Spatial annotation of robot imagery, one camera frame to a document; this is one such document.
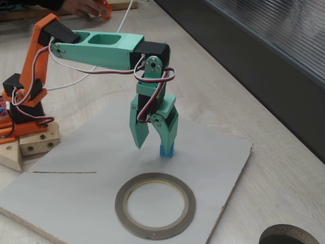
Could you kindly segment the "person's hand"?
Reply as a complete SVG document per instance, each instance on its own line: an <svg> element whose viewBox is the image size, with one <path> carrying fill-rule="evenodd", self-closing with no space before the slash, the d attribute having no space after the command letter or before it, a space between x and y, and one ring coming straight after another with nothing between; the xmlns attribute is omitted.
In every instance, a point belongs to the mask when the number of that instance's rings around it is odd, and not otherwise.
<svg viewBox="0 0 325 244"><path fill-rule="evenodd" d="M105 7L93 0L65 0L60 10L83 18L109 14Z"/></svg>

